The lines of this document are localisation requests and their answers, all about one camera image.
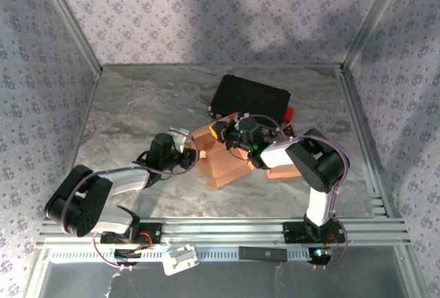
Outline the brown cardboard box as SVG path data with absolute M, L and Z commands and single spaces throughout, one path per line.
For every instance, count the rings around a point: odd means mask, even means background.
M 281 178 L 297 178 L 301 174 L 297 170 L 273 168 L 267 171 L 267 177 L 269 179 L 281 179 Z
M 235 180 L 251 174 L 254 165 L 240 149 L 227 150 L 210 132 L 212 123 L 192 132 L 200 151 L 198 169 L 209 189 L 219 189 Z

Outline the black ribbed carrying case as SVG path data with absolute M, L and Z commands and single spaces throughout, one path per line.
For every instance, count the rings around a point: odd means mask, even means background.
M 290 96 L 284 89 L 226 74 L 210 101 L 208 113 L 211 118 L 223 118 L 236 112 L 258 114 L 257 123 L 274 131 L 277 125 L 284 123 Z

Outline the black bar-shaped device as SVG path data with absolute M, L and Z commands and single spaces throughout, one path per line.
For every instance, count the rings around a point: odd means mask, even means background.
M 282 248 L 267 247 L 239 247 L 239 259 L 261 262 L 286 262 L 287 250 Z

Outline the black controller board green light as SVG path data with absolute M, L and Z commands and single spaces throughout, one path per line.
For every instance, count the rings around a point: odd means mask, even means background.
M 331 261 L 333 254 L 333 249 L 329 247 L 309 248 L 310 260 L 308 263 L 312 266 L 326 266 Z

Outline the aluminium rear rail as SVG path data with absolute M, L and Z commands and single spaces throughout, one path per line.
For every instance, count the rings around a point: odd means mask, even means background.
M 319 64 L 146 64 L 146 63 L 116 63 L 106 64 L 102 68 L 108 69 L 146 69 L 146 68 L 206 68 L 206 69 L 232 69 L 232 68 L 310 68 L 330 71 L 332 69 L 340 69 L 341 63 L 319 63 Z

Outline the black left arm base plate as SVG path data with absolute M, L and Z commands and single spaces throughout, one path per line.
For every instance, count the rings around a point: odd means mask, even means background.
M 159 244 L 162 236 L 162 224 L 158 222 L 140 222 L 131 225 L 124 233 L 104 232 L 101 244 Z

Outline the aluminium side rail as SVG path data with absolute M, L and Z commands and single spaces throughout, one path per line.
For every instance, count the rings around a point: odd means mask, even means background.
M 22 298 L 37 298 L 39 295 L 32 289 L 31 282 L 41 249 L 38 240 L 44 221 L 47 220 L 45 205 L 74 166 L 100 75 L 77 74 L 74 80 L 78 82 L 79 78 L 84 81 L 78 84 L 78 90 L 64 87 L 52 93 L 52 96 L 61 97 L 72 95 L 74 99 L 71 108 L 51 111 L 49 117 L 43 121 L 43 127 L 50 135 L 43 146 L 37 148 L 42 151 L 42 158 L 35 178 L 42 190 L 36 199 L 28 202 L 28 206 L 33 206 L 35 210 L 34 233 L 29 236 L 34 249 Z
M 381 177 L 380 159 L 354 83 L 354 78 L 350 70 L 343 65 L 339 67 L 338 74 L 357 140 L 360 144 L 362 157 L 365 161 L 364 173 L 366 174 L 368 192 L 371 197 L 379 197 L 382 201 L 383 210 L 375 213 L 375 219 L 382 220 L 387 224 L 394 222 L 395 232 L 401 235 L 397 243 L 393 244 L 393 252 L 391 253 L 391 265 L 395 267 L 393 271 L 399 277 L 399 285 L 392 288 L 391 292 L 402 290 L 402 295 L 408 298 L 430 298 L 430 293 L 421 274 L 405 221 L 399 214 L 397 207 L 388 198 L 387 190 Z

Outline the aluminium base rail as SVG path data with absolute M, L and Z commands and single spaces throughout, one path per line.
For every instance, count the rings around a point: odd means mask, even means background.
M 160 246 L 284 246 L 284 222 L 302 219 L 275 217 L 163 217 L 146 218 L 140 222 L 162 224 Z M 344 226 L 349 246 L 392 246 L 401 236 L 395 223 L 387 224 L 375 218 L 346 218 Z

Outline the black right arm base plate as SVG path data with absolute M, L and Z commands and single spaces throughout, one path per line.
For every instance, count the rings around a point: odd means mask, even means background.
M 332 220 L 317 227 L 306 222 L 284 222 L 283 235 L 286 244 L 345 243 L 342 227 Z

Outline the white plastic clip bracket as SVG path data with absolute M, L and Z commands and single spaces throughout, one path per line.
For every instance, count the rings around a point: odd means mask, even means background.
M 196 248 L 189 244 L 172 248 L 162 255 L 162 265 L 167 276 L 194 268 L 200 263 Z

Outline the aluminium corner post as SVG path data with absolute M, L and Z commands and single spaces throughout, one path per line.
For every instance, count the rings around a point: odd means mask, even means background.
M 374 32 L 377 24 L 380 22 L 381 16 L 391 0 L 373 0 L 370 8 L 367 10 L 366 16 L 360 25 L 350 47 L 341 62 L 343 72 L 351 70 L 356 63 L 363 48 Z
M 60 14 L 61 19 L 66 25 L 66 28 L 71 34 L 80 52 L 84 56 L 86 62 L 88 63 L 94 74 L 96 76 L 99 76 L 102 73 L 102 66 L 96 55 L 94 54 L 92 46 L 88 42 L 83 31 L 81 30 L 78 20 L 76 19 L 67 0 L 52 0 L 52 2 L 54 3 L 55 8 Z

